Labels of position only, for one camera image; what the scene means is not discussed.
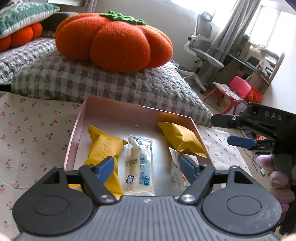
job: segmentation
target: round black disc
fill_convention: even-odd
[[[236,235],[257,235],[277,226],[281,206],[263,187],[235,184],[215,191],[202,203],[205,218],[218,229]]]
[[[28,190],[16,201],[12,212],[21,232],[61,235],[77,229],[90,218],[93,204],[86,194],[68,187],[61,192],[57,190],[54,185],[43,190]]]

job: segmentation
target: white snack package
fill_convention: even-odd
[[[175,183],[182,189],[186,190],[187,187],[190,186],[189,181],[187,178],[184,176],[184,174],[180,171],[180,162],[179,162],[179,157],[183,156],[186,159],[191,159],[194,161],[197,165],[198,164],[198,159],[196,156],[193,155],[187,155],[187,154],[182,154],[181,152],[178,152],[174,150],[173,148],[169,147],[170,154],[172,156],[172,166],[171,166],[171,176],[174,179]]]
[[[124,194],[154,196],[152,141],[130,136],[128,142],[132,147],[126,162],[126,191]]]

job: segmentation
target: yellow snack wrapper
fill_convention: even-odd
[[[157,124],[176,151],[207,158],[202,144],[192,131],[174,123],[157,122]]]
[[[126,145],[128,142],[117,137],[109,136],[105,132],[92,125],[89,125],[88,131],[93,145],[89,151],[89,157],[87,158],[85,163],[83,163],[83,165],[97,165],[106,157],[112,156],[114,158],[114,171],[104,183],[104,186],[116,198],[120,198],[120,196],[122,196],[124,192],[118,178],[117,161],[118,155],[121,152],[123,146]],[[80,185],[77,184],[69,184],[70,188],[76,189],[79,186]]]

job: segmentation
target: green pillow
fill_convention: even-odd
[[[14,4],[0,13],[0,39],[48,18],[60,8],[47,3],[24,2]]]

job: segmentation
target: screw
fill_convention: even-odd
[[[114,197],[112,197],[111,195],[103,195],[99,198],[101,203],[104,204],[111,204],[115,201]]]
[[[195,200],[195,197],[191,194],[184,194],[181,196],[181,200],[184,202],[193,202]]]

